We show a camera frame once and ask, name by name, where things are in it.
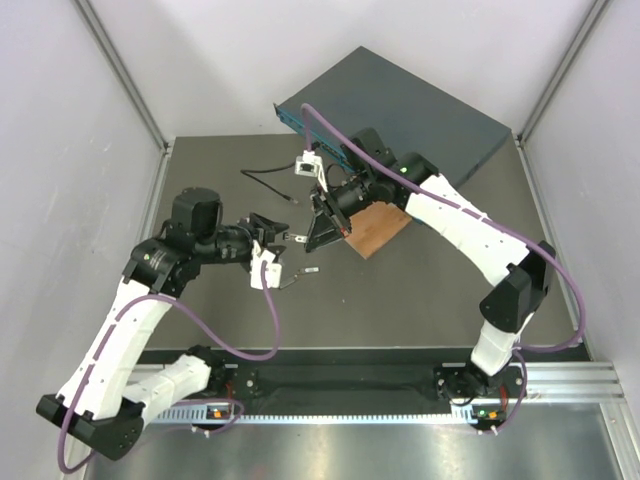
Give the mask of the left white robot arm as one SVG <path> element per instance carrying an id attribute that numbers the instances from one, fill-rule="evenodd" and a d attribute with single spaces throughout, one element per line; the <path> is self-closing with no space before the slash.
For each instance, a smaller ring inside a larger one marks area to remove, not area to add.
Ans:
<path id="1" fill-rule="evenodd" d="M 171 365 L 140 381 L 129 379 L 156 327 L 172 309 L 198 326 L 203 320 L 180 303 L 187 284 L 205 265 L 239 264 L 250 285 L 264 294 L 279 287 L 283 247 L 278 235 L 289 226 L 256 213 L 225 225 L 220 195 L 208 188 L 183 190 L 172 202 L 171 215 L 159 233 L 131 252 L 112 306 L 99 333 L 70 379 L 55 394 L 39 400 L 36 412 L 60 429 L 58 463 L 65 473 L 68 437 L 110 460 L 127 455 L 144 429 L 160 414 L 181 404 L 221 402 L 217 420 L 235 420 L 240 404 L 231 398 L 232 358 L 265 361 L 277 352 L 247 354 L 206 333 L 222 348 L 195 346 Z"/>

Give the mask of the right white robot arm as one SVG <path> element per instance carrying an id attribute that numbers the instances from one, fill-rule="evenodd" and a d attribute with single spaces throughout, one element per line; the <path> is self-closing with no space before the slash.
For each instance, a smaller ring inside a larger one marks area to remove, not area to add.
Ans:
<path id="1" fill-rule="evenodd" d="M 306 150 L 296 158 L 300 176 L 316 179 L 313 220 L 304 244 L 311 253 L 352 234 L 352 217 L 375 203 L 397 207 L 440 234 L 466 256 L 492 289 L 480 302 L 479 339 L 461 372 L 444 380 L 443 392 L 466 402 L 492 394 L 524 328 L 546 298 L 552 273 L 538 251 L 488 225 L 488 216 L 461 196 L 437 167 L 417 152 L 396 157 L 378 133 L 366 128 L 342 148 L 352 175 L 338 187 L 326 180 L 322 159 Z"/>

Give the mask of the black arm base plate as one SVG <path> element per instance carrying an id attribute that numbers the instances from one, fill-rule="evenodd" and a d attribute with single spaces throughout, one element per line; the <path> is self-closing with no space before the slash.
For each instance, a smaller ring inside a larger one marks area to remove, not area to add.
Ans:
<path id="1" fill-rule="evenodd" d="M 444 413 L 446 404 L 487 403 L 506 415 L 524 395 L 520 361 L 489 376 L 467 348 L 282 349 L 262 362 L 193 350 L 213 364 L 200 398 L 234 400 L 241 414 Z"/>

